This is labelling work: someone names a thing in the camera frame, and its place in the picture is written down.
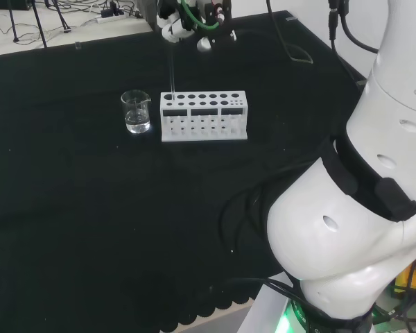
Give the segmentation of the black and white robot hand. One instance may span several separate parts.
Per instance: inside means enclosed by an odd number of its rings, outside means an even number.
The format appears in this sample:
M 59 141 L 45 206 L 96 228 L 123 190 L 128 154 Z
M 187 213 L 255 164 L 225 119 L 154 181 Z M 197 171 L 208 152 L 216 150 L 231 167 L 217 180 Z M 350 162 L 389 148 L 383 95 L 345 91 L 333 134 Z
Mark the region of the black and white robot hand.
M 194 40 L 209 52 L 237 41 L 231 9 L 231 1 L 158 1 L 157 25 L 167 42 Z

